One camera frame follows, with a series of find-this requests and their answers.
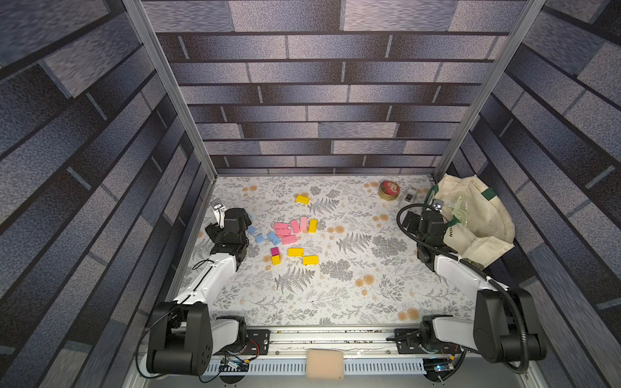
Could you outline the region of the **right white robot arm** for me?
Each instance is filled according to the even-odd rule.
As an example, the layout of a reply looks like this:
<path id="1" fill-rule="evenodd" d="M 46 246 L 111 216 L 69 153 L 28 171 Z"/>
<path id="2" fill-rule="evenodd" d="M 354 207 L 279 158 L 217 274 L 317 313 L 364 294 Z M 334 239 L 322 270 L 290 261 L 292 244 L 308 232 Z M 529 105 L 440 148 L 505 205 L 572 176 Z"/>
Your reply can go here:
<path id="1" fill-rule="evenodd" d="M 477 263 L 446 245 L 443 236 L 448 225 L 439 210 L 432 205 L 406 205 L 398 211 L 396 223 L 417 244 L 418 260 L 475 306 L 472 319 L 425 315 L 417 329 L 394 337 L 396 343 L 416 345 L 426 352 L 459 356 L 447 371 L 433 367 L 434 380 L 452 376 L 467 352 L 477 353 L 491 364 L 502 364 L 516 374 L 526 373 L 531 362 L 548 355 L 532 295 L 493 279 Z"/>

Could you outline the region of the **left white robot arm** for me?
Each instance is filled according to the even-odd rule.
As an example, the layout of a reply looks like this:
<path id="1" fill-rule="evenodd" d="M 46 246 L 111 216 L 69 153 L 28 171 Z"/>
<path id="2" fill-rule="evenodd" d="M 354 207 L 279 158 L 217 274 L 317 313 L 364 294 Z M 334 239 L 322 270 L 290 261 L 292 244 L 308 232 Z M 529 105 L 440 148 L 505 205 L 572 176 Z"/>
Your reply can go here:
<path id="1" fill-rule="evenodd" d="M 252 221 L 241 208 L 225 210 L 217 205 L 214 212 L 217 221 L 206 228 L 213 247 L 202 272 L 171 302 L 161 302 L 152 310 L 147 354 L 136 360 L 137 371 L 144 378 L 170 374 L 200 377 L 213 355 L 246 348 L 245 318 L 213 318 L 210 309 L 247 255 L 247 230 Z"/>

